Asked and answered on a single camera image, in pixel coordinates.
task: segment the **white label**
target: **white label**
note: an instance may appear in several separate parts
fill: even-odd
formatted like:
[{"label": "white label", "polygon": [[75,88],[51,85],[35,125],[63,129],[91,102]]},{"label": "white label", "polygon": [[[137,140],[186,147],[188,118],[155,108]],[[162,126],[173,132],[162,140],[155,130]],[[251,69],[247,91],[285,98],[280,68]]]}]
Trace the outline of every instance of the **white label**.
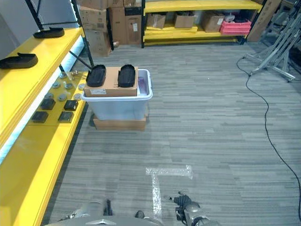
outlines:
[{"label": "white label", "polygon": [[107,92],[105,91],[105,89],[90,89],[90,92],[92,95],[104,95],[107,94]]},{"label": "white label", "polygon": [[134,30],[134,32],[138,31],[138,24],[137,23],[133,24],[133,30]]},{"label": "white label", "polygon": [[219,19],[218,22],[217,22],[217,25],[221,25],[223,21],[224,21],[223,18]]}]

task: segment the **wall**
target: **wall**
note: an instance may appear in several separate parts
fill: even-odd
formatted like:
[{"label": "wall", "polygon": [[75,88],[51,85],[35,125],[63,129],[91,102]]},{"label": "wall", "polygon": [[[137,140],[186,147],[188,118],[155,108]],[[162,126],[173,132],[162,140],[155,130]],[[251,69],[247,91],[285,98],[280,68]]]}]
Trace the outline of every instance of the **wall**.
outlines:
[{"label": "wall", "polygon": [[19,42],[0,14],[0,59],[5,58]]},{"label": "wall", "polygon": [[[41,0],[40,20],[42,23],[75,21],[69,0]],[[25,0],[0,0],[0,58],[4,58],[20,43],[26,41],[38,30]],[[76,27],[76,24],[63,24],[60,27]]]}]

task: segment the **gray carpet tile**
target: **gray carpet tile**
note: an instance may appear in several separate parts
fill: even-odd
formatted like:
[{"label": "gray carpet tile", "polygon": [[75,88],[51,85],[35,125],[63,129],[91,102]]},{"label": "gray carpet tile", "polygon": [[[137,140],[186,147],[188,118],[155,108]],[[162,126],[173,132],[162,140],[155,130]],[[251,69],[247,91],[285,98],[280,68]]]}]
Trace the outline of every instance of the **gray carpet tile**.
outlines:
[{"label": "gray carpet tile", "polygon": [[[223,226],[295,226],[298,184],[280,161],[264,130],[266,105],[245,87],[236,67],[259,44],[120,46],[96,64],[133,64],[151,73],[146,130],[99,131],[91,126],[90,108],[67,153],[43,224],[55,222],[82,203],[105,196],[113,212],[153,216],[151,176],[147,167],[185,168],[193,179],[159,176],[162,220],[180,226],[175,204],[179,190],[198,201],[208,217]],[[257,64],[243,60],[247,71]],[[80,62],[73,70],[86,71]],[[264,70],[249,87],[270,104],[270,137],[287,163],[301,176],[301,83],[287,83]]]}]

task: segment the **pink crate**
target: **pink crate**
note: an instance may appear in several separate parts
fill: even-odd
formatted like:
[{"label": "pink crate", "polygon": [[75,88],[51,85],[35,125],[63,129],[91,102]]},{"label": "pink crate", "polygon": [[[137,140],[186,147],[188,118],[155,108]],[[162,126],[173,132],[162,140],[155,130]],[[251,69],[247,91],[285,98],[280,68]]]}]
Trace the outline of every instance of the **pink crate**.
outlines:
[{"label": "pink crate", "polygon": [[241,26],[251,27],[251,22],[248,21],[248,22],[245,22],[245,23],[228,23],[226,21],[223,21],[222,22],[222,26],[223,27],[227,27],[227,28],[230,28],[230,27],[241,27]]},{"label": "pink crate", "polygon": [[251,22],[227,23],[223,21],[220,32],[223,35],[247,35],[251,30]]}]

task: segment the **shelf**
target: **shelf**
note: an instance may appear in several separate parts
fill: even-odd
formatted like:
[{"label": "shelf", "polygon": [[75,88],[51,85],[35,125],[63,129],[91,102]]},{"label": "shelf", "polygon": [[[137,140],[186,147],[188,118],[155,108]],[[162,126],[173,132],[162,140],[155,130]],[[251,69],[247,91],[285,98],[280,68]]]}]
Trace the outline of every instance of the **shelf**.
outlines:
[{"label": "shelf", "polygon": [[[45,123],[28,122],[0,165],[0,225],[40,226],[63,160],[79,122],[85,102],[80,100],[71,123],[58,123],[65,102],[57,97],[65,92],[72,99],[78,88],[51,89],[56,104],[47,111]],[[69,80],[74,87],[84,79]]]},{"label": "shelf", "polygon": [[145,3],[145,13],[185,10],[253,9],[260,12],[262,5],[251,0],[174,0]]},{"label": "shelf", "polygon": [[174,32],[169,31],[152,31],[151,33],[145,32],[144,40],[158,40],[158,39],[197,39],[197,38],[215,38],[221,37],[219,32],[206,33],[203,30],[199,30],[196,33],[192,32]]},{"label": "shelf", "polygon": [[30,37],[9,55],[34,53],[39,61],[28,69],[0,69],[0,148],[80,35],[82,28],[71,28],[60,38]]},{"label": "shelf", "polygon": [[153,46],[153,45],[169,45],[169,44],[191,44],[191,43],[209,43],[209,42],[237,42],[237,38],[235,37],[227,37],[227,38],[209,38],[209,39],[165,39],[165,40],[149,40],[144,44],[145,46]]}]

